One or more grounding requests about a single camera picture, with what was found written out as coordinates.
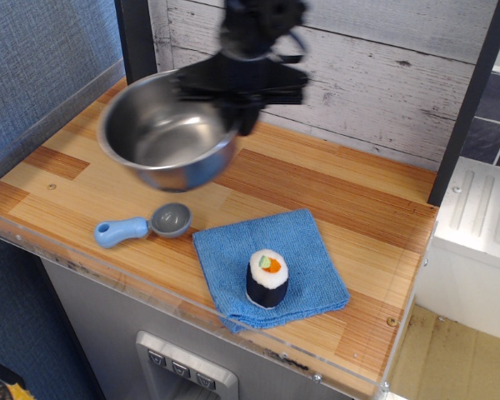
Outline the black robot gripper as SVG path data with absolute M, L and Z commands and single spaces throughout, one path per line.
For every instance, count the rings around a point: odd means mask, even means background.
M 220 50 L 176 72 L 179 96 L 219 101 L 227 133 L 249 135 L 262 108 L 303 101 L 308 75 L 293 65 L 306 53 L 293 29 L 303 23 L 303 1 L 226 1 Z

